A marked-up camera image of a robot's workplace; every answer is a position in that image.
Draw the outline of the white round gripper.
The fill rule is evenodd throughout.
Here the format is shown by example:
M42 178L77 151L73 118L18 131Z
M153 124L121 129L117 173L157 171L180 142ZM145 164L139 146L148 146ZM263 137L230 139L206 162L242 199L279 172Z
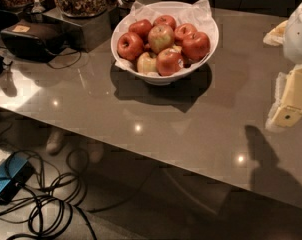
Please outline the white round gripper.
M280 72L276 79L275 101L265 128L271 132L281 132L293 127L302 118L302 2L288 21L281 22L265 35L263 43L270 46L283 44L284 56L299 64L288 74Z

